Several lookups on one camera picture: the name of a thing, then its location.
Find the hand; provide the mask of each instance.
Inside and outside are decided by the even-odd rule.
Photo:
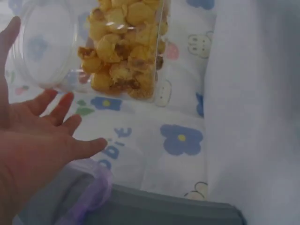
[[[103,138],[84,142],[72,137],[81,123],[79,115],[64,121],[74,98],[72,93],[64,95],[44,117],[40,115],[57,95],[54,90],[45,90],[27,102],[8,102],[4,69],[19,29],[20,19],[15,17],[0,33],[0,221],[11,220],[64,165],[89,158],[107,145]]]

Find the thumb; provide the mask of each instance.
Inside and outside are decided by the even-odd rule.
[[[8,52],[19,34],[21,20],[14,17],[4,31],[0,33],[0,127],[9,126],[8,85],[4,77]]]

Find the snack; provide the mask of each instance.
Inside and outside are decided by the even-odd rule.
[[[131,51],[128,57],[128,66],[135,71],[151,71],[154,60],[154,53],[148,47],[139,45]]]
[[[107,34],[103,36],[96,45],[99,58],[104,62],[120,62],[122,58],[116,51],[116,46],[119,41],[121,41],[121,38],[117,34]]]
[[[126,21],[133,25],[141,25],[145,22],[154,23],[155,11],[143,2],[136,2],[128,6]]]
[[[106,12],[107,10],[112,8],[111,0],[98,0],[98,2],[100,3],[100,9],[103,12]]]
[[[115,63],[110,68],[109,74],[115,83],[133,80],[133,70],[130,70],[127,61]]]
[[[124,34],[127,32],[124,11],[121,8],[113,8],[104,14],[107,28],[112,33]]]
[[[82,60],[82,69],[87,74],[96,73],[103,66],[103,62],[100,60],[96,50],[93,48],[79,47],[77,55]]]
[[[153,97],[158,80],[155,68],[162,68],[160,55],[166,49],[159,36],[168,30],[165,7],[161,24],[155,20],[163,1],[98,0],[99,7],[87,18],[91,47],[78,48],[84,81],[90,80],[92,89],[141,100]]]
[[[163,40],[158,41],[157,51],[158,54],[163,54],[165,52],[165,42]]]
[[[112,0],[112,7],[117,8],[117,7],[127,6],[138,1],[139,0]]]
[[[158,10],[162,3],[160,0],[142,0],[142,2],[154,11]]]
[[[140,88],[138,89],[128,89],[127,93],[130,97],[134,99],[149,99],[153,96],[154,92],[154,82],[153,76],[150,73],[144,74],[139,73],[135,76]]]
[[[168,22],[164,21],[160,24],[159,33],[161,36],[165,35],[168,32]]]
[[[109,68],[104,68],[98,73],[92,74],[91,87],[96,91],[113,96],[118,96],[123,91],[119,86],[115,86],[109,76]]]

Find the bedsheet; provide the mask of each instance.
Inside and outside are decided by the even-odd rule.
[[[22,5],[23,0],[0,1],[0,30]],[[162,105],[166,107],[75,94],[68,113],[82,116],[75,138],[107,138],[107,148],[92,158],[112,171],[114,183],[164,195],[206,199],[203,79],[216,6],[214,0],[171,2],[165,85],[172,93],[171,97],[162,93]],[[10,60],[5,76],[10,102],[31,99],[42,91],[22,81]]]

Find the yellow flower center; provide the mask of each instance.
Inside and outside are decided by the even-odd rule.
[[[186,137],[184,135],[178,135],[178,139],[184,142],[186,140]]]
[[[104,100],[102,102],[102,105],[105,106],[105,107],[109,107],[111,105],[111,103],[108,100]]]

